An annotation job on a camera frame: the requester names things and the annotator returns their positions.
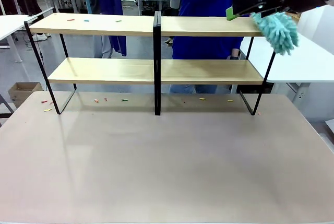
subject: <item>shelf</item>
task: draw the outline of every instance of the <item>shelf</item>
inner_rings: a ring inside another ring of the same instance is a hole
[[[53,83],[153,85],[153,60],[66,58],[49,76]],[[162,84],[258,85],[249,61],[162,60]]]
[[[252,18],[227,21],[224,17],[161,17],[162,36],[256,37],[263,36]]]
[[[32,33],[151,37],[153,20],[149,16],[54,13],[31,25],[30,30]]]
[[[49,76],[51,83],[153,84],[153,61],[65,58]]]
[[[162,60],[162,84],[259,85],[263,78],[244,60]]]

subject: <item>gray floor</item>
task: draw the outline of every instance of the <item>gray floor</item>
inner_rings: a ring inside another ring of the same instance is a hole
[[[124,15],[138,15],[137,6],[124,8]],[[28,42],[28,36],[25,32],[16,33],[18,41],[17,49],[23,60],[22,63],[15,63],[10,50],[0,49],[0,94],[11,102],[8,90],[16,82],[39,81],[45,90],[45,81],[39,69],[36,57],[32,48],[28,48],[25,42]],[[92,36],[74,36],[64,35],[68,54],[71,57],[92,57]],[[161,39],[162,58],[172,57],[172,48],[169,48]],[[150,37],[127,37],[127,56],[122,57],[118,53],[112,55],[113,58],[135,58],[135,59],[153,59],[153,40]],[[65,55],[58,34],[53,34],[47,41],[39,42],[39,47],[43,54],[45,70],[47,75],[58,67],[64,60]],[[72,90],[71,85],[53,84],[55,91]],[[169,85],[161,87],[163,93],[169,92]],[[78,85],[79,91],[100,91],[100,92],[131,92],[131,93],[153,93],[153,86],[130,86],[130,85]],[[218,93],[226,93],[226,87],[219,87]]]

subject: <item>cardboard box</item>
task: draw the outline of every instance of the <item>cardboard box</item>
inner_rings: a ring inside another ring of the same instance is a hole
[[[8,90],[8,93],[16,108],[19,108],[36,91],[44,91],[39,82],[17,82]]]

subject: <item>blue jeans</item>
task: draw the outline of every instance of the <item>blue jeans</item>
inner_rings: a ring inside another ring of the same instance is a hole
[[[217,85],[171,85],[170,93],[216,93]]]

